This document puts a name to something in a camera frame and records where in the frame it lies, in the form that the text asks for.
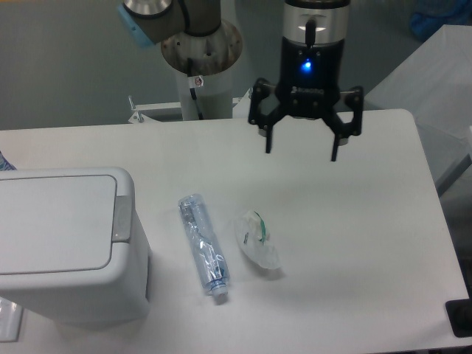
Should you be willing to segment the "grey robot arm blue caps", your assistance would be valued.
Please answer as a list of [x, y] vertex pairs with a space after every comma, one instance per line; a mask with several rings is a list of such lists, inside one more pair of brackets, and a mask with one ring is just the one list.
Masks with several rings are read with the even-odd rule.
[[[271, 148], [274, 126], [284, 117], [320, 119], [335, 147], [362, 131], [364, 93], [339, 88], [347, 34], [348, 1], [286, 1], [280, 78], [258, 79], [248, 121]], [[229, 69], [240, 57], [238, 31], [221, 16], [219, 1], [123, 1], [119, 13], [141, 45], [159, 44], [166, 61], [182, 72], [197, 99], [204, 78]]]

